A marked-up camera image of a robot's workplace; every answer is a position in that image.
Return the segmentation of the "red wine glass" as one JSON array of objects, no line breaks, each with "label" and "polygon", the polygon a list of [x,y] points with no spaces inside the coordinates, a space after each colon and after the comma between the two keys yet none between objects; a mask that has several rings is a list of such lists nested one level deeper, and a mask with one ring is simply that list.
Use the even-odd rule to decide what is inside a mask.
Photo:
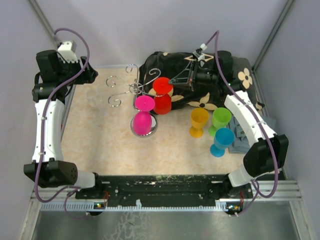
[{"label": "red wine glass", "polygon": [[169,81],[170,79],[167,77],[159,77],[152,84],[156,93],[153,111],[158,115],[168,114],[172,109],[172,100],[169,93],[173,91],[173,86],[169,84]]}]

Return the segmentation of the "orange wine glass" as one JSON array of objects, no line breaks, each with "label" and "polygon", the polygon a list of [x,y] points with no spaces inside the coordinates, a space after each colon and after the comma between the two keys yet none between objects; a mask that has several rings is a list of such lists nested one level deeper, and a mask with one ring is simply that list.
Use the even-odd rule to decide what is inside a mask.
[{"label": "orange wine glass", "polygon": [[190,115],[191,127],[189,129],[189,134],[193,138],[200,138],[204,134],[203,128],[208,122],[209,113],[204,108],[195,108]]}]

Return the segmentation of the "green wine glass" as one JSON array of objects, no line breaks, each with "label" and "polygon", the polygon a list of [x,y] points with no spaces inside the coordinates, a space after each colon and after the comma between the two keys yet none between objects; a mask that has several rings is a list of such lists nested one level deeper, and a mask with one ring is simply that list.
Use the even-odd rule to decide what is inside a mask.
[{"label": "green wine glass", "polygon": [[217,130],[228,125],[232,118],[232,113],[224,107],[219,107],[213,111],[212,125],[208,129],[210,136],[214,137]]}]

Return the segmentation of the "pink wine glass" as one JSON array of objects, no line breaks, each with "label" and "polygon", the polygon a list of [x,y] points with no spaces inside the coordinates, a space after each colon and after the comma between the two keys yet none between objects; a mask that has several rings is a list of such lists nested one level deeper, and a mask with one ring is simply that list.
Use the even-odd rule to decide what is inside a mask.
[{"label": "pink wine glass", "polygon": [[133,118],[133,131],[137,135],[146,135],[152,129],[152,117],[150,111],[155,107],[155,100],[148,95],[141,95],[134,101],[138,113]]}]

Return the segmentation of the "blue wine glass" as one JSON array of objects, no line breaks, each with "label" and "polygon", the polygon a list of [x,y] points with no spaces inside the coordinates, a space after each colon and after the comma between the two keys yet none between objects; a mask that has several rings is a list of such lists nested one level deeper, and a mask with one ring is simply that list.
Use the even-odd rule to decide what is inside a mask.
[{"label": "blue wine glass", "polygon": [[220,158],[225,154],[226,149],[234,142],[235,134],[229,128],[220,128],[216,131],[210,153]]}]

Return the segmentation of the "clear wine glass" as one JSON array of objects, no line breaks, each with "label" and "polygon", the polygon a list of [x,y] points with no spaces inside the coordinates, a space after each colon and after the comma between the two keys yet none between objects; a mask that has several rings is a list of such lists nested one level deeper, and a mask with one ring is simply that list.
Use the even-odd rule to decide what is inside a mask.
[{"label": "clear wine glass", "polygon": [[96,89],[89,89],[87,92],[86,92],[86,99],[87,99],[87,102],[88,104],[94,108],[94,109],[98,109],[100,110],[101,109],[101,96],[99,94],[99,92],[96,90]]}]

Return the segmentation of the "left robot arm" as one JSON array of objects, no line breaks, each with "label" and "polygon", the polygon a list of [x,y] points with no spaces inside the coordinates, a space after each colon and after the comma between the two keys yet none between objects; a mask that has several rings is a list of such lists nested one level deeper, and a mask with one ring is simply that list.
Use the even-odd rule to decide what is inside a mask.
[{"label": "left robot arm", "polygon": [[36,143],[30,164],[23,167],[24,174],[41,188],[75,186],[86,189],[91,197],[103,195],[104,186],[91,172],[77,169],[64,161],[61,137],[68,87],[91,84],[98,76],[82,56],[71,61],[56,50],[37,53],[39,72],[34,78],[32,98],[36,109]]}]

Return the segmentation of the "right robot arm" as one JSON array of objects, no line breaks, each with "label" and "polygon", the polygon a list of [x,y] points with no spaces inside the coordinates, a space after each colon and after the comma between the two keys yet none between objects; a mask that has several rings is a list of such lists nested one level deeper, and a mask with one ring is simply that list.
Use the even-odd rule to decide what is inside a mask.
[{"label": "right robot arm", "polygon": [[243,164],[227,175],[223,192],[229,198],[235,198],[241,192],[241,186],[267,173],[277,173],[284,166],[289,140],[283,135],[277,135],[258,114],[251,103],[247,89],[252,84],[250,71],[245,68],[238,73],[237,81],[229,83],[220,66],[218,52],[215,52],[215,68],[204,68],[205,55],[202,49],[196,49],[185,68],[169,83],[179,88],[189,88],[195,91],[199,87],[214,88],[226,93],[224,106],[238,121],[244,131],[249,150],[243,158]]}]

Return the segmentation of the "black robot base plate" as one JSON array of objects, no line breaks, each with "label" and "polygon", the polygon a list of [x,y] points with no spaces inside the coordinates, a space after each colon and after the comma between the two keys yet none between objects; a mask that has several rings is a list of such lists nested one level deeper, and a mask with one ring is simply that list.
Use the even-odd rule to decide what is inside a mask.
[{"label": "black robot base plate", "polygon": [[224,174],[101,175],[96,185],[80,190],[78,200],[106,201],[109,207],[214,207],[222,199],[250,199],[250,184],[232,187]]}]

